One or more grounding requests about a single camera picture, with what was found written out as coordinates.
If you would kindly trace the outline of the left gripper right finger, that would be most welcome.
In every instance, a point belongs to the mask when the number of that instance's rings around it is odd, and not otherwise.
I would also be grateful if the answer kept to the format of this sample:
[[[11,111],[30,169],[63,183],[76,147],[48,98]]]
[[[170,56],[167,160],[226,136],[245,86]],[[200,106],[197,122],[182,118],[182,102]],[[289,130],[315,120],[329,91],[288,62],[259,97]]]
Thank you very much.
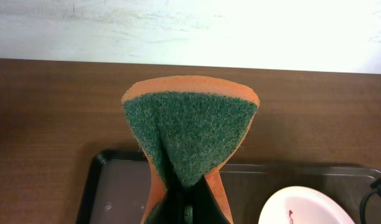
[[[229,224],[205,179],[192,188],[193,224]]]

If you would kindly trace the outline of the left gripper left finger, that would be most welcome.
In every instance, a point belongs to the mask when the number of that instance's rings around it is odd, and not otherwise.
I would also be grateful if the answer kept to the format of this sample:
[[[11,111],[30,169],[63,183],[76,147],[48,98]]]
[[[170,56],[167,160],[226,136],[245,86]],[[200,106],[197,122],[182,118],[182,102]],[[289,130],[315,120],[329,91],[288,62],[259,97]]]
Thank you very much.
[[[156,213],[152,224],[185,224],[186,194],[181,185],[170,186]]]

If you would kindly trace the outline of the green and orange sponge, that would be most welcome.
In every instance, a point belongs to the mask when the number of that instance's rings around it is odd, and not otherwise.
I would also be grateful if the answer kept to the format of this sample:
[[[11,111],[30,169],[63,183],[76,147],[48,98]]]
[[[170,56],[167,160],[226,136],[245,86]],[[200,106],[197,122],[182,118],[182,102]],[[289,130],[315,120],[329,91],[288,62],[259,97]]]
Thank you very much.
[[[151,223],[170,186],[186,194],[205,177],[225,217],[233,221],[220,169],[245,139],[260,101],[248,86],[221,78],[171,76],[135,83],[122,96],[127,124],[146,156],[151,186],[143,223]]]

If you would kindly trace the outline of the white plate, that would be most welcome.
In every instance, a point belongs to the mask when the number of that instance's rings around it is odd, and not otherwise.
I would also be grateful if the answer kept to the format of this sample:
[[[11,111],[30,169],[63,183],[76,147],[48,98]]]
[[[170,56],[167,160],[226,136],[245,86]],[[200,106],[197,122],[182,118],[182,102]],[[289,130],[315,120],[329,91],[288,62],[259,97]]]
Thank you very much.
[[[259,224],[354,224],[332,198],[309,187],[291,186],[275,192],[264,204]]]

